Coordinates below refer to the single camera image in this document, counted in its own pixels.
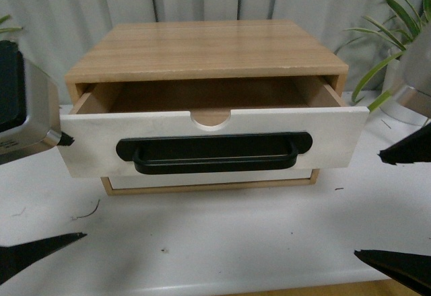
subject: black drawer handle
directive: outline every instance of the black drawer handle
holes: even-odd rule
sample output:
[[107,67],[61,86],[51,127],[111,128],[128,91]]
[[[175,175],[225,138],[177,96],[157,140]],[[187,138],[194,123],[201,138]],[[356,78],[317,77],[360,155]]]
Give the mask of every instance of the black drawer handle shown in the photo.
[[142,174],[282,170],[307,152],[306,132],[122,139],[117,153]]

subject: wooden cabinet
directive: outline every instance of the wooden cabinet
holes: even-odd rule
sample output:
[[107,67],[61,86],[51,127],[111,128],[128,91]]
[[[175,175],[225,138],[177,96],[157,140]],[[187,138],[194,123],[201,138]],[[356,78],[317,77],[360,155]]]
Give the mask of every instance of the wooden cabinet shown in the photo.
[[[74,107],[61,126],[75,142],[59,149],[73,177],[101,177],[109,194],[312,184],[317,169],[348,166],[368,116],[339,97],[346,75],[345,63],[285,20],[119,25],[65,76]],[[125,161],[117,151],[122,139],[204,136],[226,145],[218,138],[301,132],[312,145],[286,169],[140,174],[141,152]],[[232,142],[234,164],[244,149]],[[194,154],[173,155],[201,161],[188,144]],[[259,158],[283,154],[265,149]],[[151,163],[171,162],[166,154]]]

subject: silver metal object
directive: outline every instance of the silver metal object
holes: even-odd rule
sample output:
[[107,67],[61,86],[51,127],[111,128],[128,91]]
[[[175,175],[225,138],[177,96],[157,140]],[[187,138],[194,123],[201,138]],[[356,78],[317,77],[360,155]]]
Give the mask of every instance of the silver metal object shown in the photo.
[[431,24],[401,57],[389,91],[402,106],[431,118]]
[[27,117],[0,133],[0,165],[56,146],[61,139],[59,96],[49,76],[24,59]]

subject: white pot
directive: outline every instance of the white pot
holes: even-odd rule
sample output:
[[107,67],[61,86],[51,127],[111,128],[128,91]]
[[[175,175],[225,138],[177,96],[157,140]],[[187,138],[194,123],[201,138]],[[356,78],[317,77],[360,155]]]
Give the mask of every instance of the white pot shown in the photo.
[[[395,77],[395,72],[398,68],[399,61],[397,59],[389,62],[387,69],[385,80],[383,82],[383,90],[391,88],[393,84],[393,80]],[[389,98],[384,104],[380,106],[380,109],[387,114],[388,116],[397,119],[398,121],[413,124],[416,126],[422,126],[426,122],[427,118],[422,116],[421,114],[414,112],[410,109],[403,107],[401,104],[398,104],[393,98]]]

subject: open drawer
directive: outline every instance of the open drawer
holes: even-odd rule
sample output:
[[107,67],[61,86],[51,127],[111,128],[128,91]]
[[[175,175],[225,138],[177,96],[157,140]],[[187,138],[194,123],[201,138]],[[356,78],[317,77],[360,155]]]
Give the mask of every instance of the open drawer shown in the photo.
[[65,76],[59,149],[109,194],[312,184],[368,115],[347,70],[288,20],[118,25]]
[[[62,129],[75,142],[59,149],[72,176],[109,177],[114,188],[121,188],[123,176],[131,176],[126,179],[127,188],[306,178],[313,169],[348,165],[367,116],[364,107],[345,106],[333,88],[317,76],[97,83],[82,95],[70,115],[62,116]],[[311,139],[310,147],[300,151],[293,164],[268,163],[263,168],[254,168],[249,162],[249,169],[247,165],[236,168],[233,163],[232,167],[203,171],[195,165],[194,172],[192,165],[187,171],[173,167],[171,172],[166,168],[145,174],[136,161],[123,160],[118,148],[125,139],[141,139],[142,145],[145,139],[164,140],[153,151],[165,150],[160,153],[166,155],[178,150],[174,155],[186,163],[190,151],[202,144],[181,138],[215,138],[207,142],[207,146],[220,145],[212,149],[215,154],[231,150],[232,158],[238,159],[236,150],[247,154],[255,149],[260,157],[270,153],[279,157],[289,155],[292,149],[282,147],[284,139],[274,135],[286,133],[308,134],[303,140]],[[266,135],[267,142],[250,141],[247,135],[253,134]],[[232,136],[234,141],[226,139]],[[245,149],[245,145],[255,148]],[[144,148],[138,145],[133,149]],[[163,162],[148,149],[153,162]],[[210,153],[198,151],[195,155]],[[220,156],[214,159],[218,157],[217,161],[232,161]]]

